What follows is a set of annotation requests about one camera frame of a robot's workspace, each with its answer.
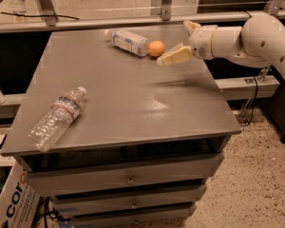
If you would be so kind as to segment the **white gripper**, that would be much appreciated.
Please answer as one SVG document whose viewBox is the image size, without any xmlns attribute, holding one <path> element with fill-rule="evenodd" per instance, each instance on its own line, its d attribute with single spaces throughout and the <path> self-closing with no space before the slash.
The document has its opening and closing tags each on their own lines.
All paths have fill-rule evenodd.
<svg viewBox="0 0 285 228">
<path fill-rule="evenodd" d="M 183 25 L 190 35 L 190 47 L 185 46 L 183 43 L 177 44 L 157 59 L 159 66 L 164 67 L 184 63 L 189 61 L 193 55 L 201 60 L 211 60 L 214 58 L 212 54 L 212 39 L 218 26 L 202 26 L 199 23 L 189 20 L 185 20 Z"/>
</svg>

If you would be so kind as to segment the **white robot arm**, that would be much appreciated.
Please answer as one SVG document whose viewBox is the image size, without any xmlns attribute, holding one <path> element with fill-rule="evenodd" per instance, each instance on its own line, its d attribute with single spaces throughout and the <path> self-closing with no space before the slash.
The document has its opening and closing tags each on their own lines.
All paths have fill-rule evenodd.
<svg viewBox="0 0 285 228">
<path fill-rule="evenodd" d="M 202 26 L 183 22 L 188 46 L 177 44 L 157 59 L 160 66 L 223 58 L 234 64 L 263 68 L 273 66 L 285 81 L 285 27 L 267 13 L 249 18 L 242 27 Z"/>
</svg>

